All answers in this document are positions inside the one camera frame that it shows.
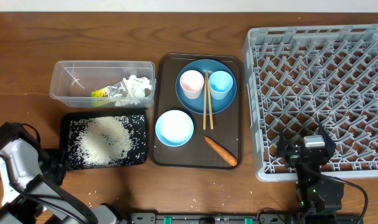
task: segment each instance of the carrot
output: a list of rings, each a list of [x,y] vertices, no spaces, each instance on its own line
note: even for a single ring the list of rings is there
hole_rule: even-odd
[[[231,155],[230,152],[228,152],[226,149],[224,149],[222,146],[220,146],[214,140],[208,138],[207,136],[204,136],[204,137],[205,137],[208,145],[211,148],[213,148],[229,165],[231,165],[231,166],[237,165],[236,158],[233,155]]]

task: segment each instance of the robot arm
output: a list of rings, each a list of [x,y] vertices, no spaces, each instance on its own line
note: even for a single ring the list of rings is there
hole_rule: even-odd
[[[0,223],[35,223],[43,211],[53,214],[52,223],[118,223],[105,205],[90,210],[61,189],[62,165],[46,154],[19,123],[0,127],[0,171],[4,186]]]

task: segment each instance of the blue cup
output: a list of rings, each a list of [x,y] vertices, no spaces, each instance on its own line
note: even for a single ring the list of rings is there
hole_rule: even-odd
[[[225,98],[228,92],[232,89],[233,78],[227,72],[214,72],[209,77],[209,86],[211,96],[216,100],[221,100]]]

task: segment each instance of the tray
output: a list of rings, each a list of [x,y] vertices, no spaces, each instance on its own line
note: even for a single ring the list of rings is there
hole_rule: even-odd
[[[259,180],[296,180],[278,132],[299,144],[318,123],[337,144],[324,174],[378,177],[378,24],[255,28],[243,56]]]
[[[199,59],[212,59],[223,63],[233,72],[237,81],[237,94],[232,104],[214,114],[214,130],[210,130],[209,117],[207,130],[202,129],[202,114],[186,109],[178,100],[175,91],[179,72],[189,63]],[[154,127],[157,119],[169,110],[182,110],[194,122],[194,134],[191,139],[179,147],[168,147],[153,134],[150,146],[150,158],[161,166],[193,167],[206,169],[234,169],[243,158],[243,66],[236,57],[215,55],[168,54],[159,63],[157,76],[156,100],[154,108]],[[229,150],[236,158],[237,165],[231,167],[206,143],[208,136]]]
[[[130,133],[132,147],[124,159],[118,159],[112,164],[110,163],[105,166],[89,167],[87,165],[84,165],[84,158],[82,156],[74,153],[77,150],[77,147],[72,144],[77,139],[80,130],[82,130],[86,125],[72,123],[70,126],[70,123],[72,121],[80,121],[81,119],[99,118],[106,116],[128,117],[128,122],[125,123],[124,128],[127,129]],[[67,162],[67,170],[131,166],[142,164],[146,161],[148,155],[147,127],[148,124],[146,119],[146,112],[143,109],[67,113],[62,118],[62,125],[60,129],[59,150],[60,152],[62,152],[60,153],[62,157],[62,164],[64,162]]]

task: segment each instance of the wooden chopstick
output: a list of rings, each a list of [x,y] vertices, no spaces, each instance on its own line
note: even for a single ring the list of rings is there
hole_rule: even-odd
[[[202,129],[205,130],[207,129],[207,74],[208,72],[206,71],[206,78],[205,80],[205,85],[204,85],[204,113],[203,113],[203,121],[202,121]]]
[[[206,71],[207,85],[209,84],[208,71]],[[211,105],[211,92],[209,91],[210,86],[207,86],[208,92],[208,107],[209,107],[209,120],[211,122],[211,130],[214,129],[214,121],[212,120],[212,105]]]

